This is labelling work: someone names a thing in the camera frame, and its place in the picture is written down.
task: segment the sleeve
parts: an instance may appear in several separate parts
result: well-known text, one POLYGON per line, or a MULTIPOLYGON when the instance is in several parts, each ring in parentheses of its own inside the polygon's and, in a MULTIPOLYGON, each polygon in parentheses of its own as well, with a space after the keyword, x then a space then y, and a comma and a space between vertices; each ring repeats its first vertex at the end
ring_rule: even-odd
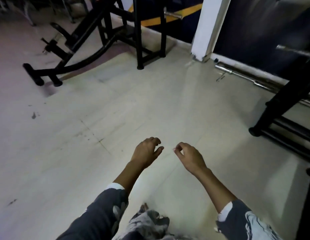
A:
POLYGON ((110 184, 57 240, 110 240, 128 206, 125 189, 110 184))
POLYGON ((241 200, 229 202, 216 223, 218 231, 228 240, 281 240, 271 226, 262 222, 241 200))

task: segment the dark spot on floor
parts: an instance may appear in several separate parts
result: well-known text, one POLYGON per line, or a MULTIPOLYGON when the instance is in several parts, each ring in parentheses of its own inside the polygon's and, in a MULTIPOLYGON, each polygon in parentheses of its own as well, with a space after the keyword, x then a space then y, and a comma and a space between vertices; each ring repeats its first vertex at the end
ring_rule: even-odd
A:
POLYGON ((14 199, 13 201, 11 201, 7 206, 12 205, 14 202, 16 202, 17 199, 14 199))

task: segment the white tile floor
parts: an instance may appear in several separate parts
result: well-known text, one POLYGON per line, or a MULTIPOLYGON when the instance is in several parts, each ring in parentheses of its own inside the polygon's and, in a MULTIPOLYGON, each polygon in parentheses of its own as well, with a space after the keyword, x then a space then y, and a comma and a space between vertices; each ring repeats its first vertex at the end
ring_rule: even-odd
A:
MULTIPOLYGON (((47 97, 21 65, 47 65, 50 56, 36 53, 41 35, 53 36, 50 28, 9 25, 0 25, 0 239, 55 239, 150 136, 165 150, 137 180, 120 230, 147 202, 171 218, 172 232, 223 238, 213 230, 217 213, 205 190, 172 151, 185 141, 284 239, 294 239, 309 165, 248 133, 272 94, 232 75, 217 80, 211 61, 194 62, 174 47, 142 71, 123 53, 47 97)), ((92 37, 87 50, 97 42, 92 37)), ((309 108, 296 105, 288 117, 310 128, 309 108)))

